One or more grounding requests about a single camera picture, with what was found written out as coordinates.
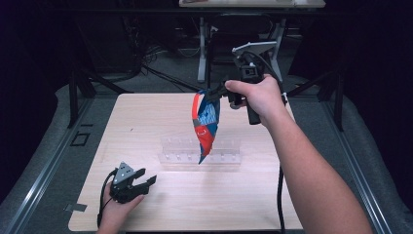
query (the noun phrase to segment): clear plastic container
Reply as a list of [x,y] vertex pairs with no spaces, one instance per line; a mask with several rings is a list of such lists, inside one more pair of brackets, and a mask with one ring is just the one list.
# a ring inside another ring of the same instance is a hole
[[[162,164],[198,164],[201,157],[200,143],[195,138],[165,137],[161,139],[163,152],[159,155]],[[241,163],[239,139],[216,139],[210,153],[206,156],[206,164]]]

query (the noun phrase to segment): transparent tray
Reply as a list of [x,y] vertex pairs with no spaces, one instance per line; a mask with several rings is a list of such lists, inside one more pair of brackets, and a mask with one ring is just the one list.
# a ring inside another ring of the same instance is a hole
[[[159,155],[162,164],[196,164],[201,157],[200,143],[195,138],[164,137],[163,152]],[[241,163],[239,139],[216,139],[202,165]]]

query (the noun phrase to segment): table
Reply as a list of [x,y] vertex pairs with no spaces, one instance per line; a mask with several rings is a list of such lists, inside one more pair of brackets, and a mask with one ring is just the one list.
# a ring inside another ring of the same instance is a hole
[[[102,183],[122,161],[135,170],[146,168],[142,181],[158,176],[144,201],[129,216],[124,230],[280,229],[276,202],[280,165],[277,152],[262,125],[248,124],[245,108],[233,110],[227,98],[221,99],[215,140],[239,140],[240,164],[160,162],[163,137],[195,137],[191,119],[193,96],[126,94],[118,97],[78,199],[78,204],[87,208],[84,212],[73,212],[68,223],[70,230],[96,230]],[[302,229],[285,184],[282,207],[285,227]]]
[[[325,2],[323,0],[179,0],[179,6],[184,8],[323,8]],[[272,40],[277,41],[275,48],[271,53],[271,65],[277,76],[282,80],[282,74],[277,62],[277,55],[282,42],[283,30],[285,27],[285,19],[277,23],[275,33]],[[200,65],[198,70],[198,82],[204,82],[206,77],[207,58],[205,52],[206,45],[206,27],[204,18],[200,20]]]

